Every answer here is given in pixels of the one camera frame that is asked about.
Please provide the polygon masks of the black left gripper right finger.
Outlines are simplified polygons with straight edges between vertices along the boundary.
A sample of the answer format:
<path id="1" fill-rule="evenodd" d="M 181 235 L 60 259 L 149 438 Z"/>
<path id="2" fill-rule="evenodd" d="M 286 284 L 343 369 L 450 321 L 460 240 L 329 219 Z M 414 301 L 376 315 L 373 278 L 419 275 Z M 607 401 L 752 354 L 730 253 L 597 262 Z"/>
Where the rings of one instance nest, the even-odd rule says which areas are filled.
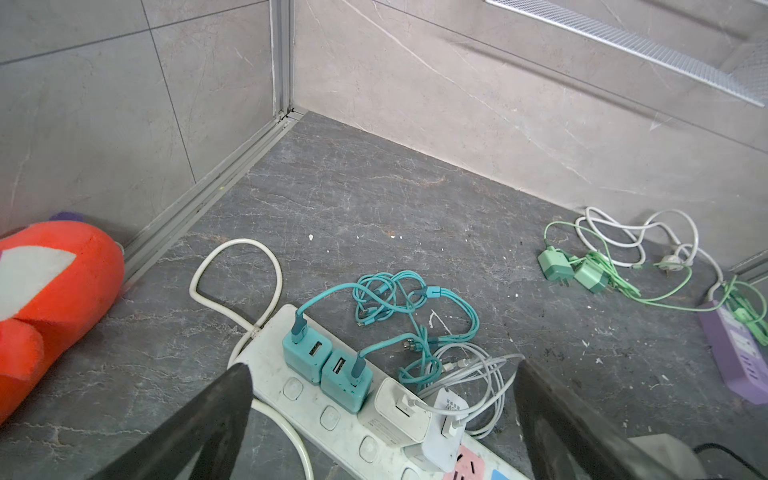
<path id="1" fill-rule="evenodd" d="M 535 479 L 675 479 L 565 384 L 532 360 L 519 363 L 514 399 Z"/>

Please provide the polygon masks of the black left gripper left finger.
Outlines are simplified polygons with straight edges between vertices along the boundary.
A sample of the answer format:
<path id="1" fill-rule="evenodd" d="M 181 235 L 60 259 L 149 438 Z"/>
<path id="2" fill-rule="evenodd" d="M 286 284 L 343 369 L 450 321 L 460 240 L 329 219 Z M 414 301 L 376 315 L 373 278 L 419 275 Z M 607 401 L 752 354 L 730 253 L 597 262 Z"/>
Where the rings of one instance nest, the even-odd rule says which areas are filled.
<path id="1" fill-rule="evenodd" d="M 237 363 L 95 479 L 174 479 L 191 462 L 192 479 L 228 479 L 247 426 L 252 377 Z"/>

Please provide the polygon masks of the white square charger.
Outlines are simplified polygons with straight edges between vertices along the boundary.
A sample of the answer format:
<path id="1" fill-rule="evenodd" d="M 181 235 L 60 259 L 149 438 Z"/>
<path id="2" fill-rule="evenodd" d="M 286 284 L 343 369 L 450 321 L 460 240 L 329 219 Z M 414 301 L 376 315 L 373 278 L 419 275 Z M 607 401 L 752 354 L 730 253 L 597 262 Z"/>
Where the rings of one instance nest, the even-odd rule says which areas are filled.
<path id="1" fill-rule="evenodd" d="M 669 434 L 653 434 L 629 438 L 651 458 L 681 479 L 706 479 L 707 473 L 693 448 Z"/>

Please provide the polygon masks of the white charger with label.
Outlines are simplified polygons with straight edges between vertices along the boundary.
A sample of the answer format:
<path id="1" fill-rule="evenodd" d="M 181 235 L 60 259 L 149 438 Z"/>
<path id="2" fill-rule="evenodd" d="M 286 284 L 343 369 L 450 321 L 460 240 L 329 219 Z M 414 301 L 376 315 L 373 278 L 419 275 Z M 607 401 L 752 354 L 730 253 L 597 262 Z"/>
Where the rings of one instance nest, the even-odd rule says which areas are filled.
<path id="1" fill-rule="evenodd" d="M 438 410 L 465 410 L 468 403 L 457 393 L 441 388 L 427 398 L 427 404 Z M 403 452 L 416 466 L 425 471 L 449 473 L 453 470 L 464 435 L 462 420 L 466 413 L 456 416 L 432 413 L 427 434 L 422 443 L 404 447 Z"/>

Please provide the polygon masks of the white multicolour power strip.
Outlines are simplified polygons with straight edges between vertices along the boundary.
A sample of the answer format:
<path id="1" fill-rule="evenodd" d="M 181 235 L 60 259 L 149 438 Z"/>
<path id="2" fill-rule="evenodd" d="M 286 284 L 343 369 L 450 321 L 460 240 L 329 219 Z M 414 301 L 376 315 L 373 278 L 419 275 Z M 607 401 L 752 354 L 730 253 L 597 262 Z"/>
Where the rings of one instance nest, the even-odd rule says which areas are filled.
<path id="1" fill-rule="evenodd" d="M 287 304 L 252 336 L 237 356 L 251 372 L 254 395 L 282 416 L 296 431 L 332 457 L 356 479 L 520 479 L 522 473 L 464 431 L 453 470 L 425 471 L 412 463 L 403 448 L 392 448 L 360 424 L 357 414 L 344 410 L 292 370 L 284 360 L 283 339 L 291 333 L 296 308 Z M 334 349 L 355 353 L 314 320 L 308 328 L 323 334 Z M 369 365 L 373 382 L 366 399 L 385 378 Z"/>

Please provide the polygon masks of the teal charger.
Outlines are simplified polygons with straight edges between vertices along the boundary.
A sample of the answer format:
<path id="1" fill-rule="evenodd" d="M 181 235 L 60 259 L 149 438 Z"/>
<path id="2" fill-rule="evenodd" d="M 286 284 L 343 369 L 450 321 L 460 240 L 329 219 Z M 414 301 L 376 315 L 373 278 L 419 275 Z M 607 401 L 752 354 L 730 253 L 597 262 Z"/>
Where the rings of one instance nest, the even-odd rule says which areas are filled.
<path id="1" fill-rule="evenodd" d="M 283 339 L 285 363 L 313 385 L 320 384 L 322 368 L 332 352 L 332 342 L 312 328 L 297 342 L 291 333 Z"/>
<path id="2" fill-rule="evenodd" d="M 367 363 L 358 377 L 352 376 L 357 360 L 355 353 L 334 349 L 321 370 L 323 393 L 351 414 L 360 411 L 373 382 L 373 372 Z"/>

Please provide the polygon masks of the purple power strip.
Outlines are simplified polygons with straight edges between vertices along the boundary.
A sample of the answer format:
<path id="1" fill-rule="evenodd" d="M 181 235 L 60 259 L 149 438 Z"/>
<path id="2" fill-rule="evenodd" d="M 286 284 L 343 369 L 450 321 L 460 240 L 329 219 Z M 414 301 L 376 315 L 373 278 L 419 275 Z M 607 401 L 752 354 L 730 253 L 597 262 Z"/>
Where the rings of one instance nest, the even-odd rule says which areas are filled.
<path id="1" fill-rule="evenodd" d="M 767 364 L 747 326 L 726 307 L 697 316 L 728 389 L 754 405 L 765 405 Z"/>

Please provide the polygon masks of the beige labelled charger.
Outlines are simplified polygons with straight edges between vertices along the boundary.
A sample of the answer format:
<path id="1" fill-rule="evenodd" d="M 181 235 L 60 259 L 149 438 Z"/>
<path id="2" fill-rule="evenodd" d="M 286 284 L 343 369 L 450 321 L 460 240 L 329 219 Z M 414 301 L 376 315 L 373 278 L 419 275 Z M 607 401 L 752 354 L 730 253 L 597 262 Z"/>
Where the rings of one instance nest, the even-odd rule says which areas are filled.
<path id="1" fill-rule="evenodd" d="M 385 378 L 366 399 L 357 419 L 387 446 L 402 448 L 425 440 L 432 412 L 405 386 Z"/>

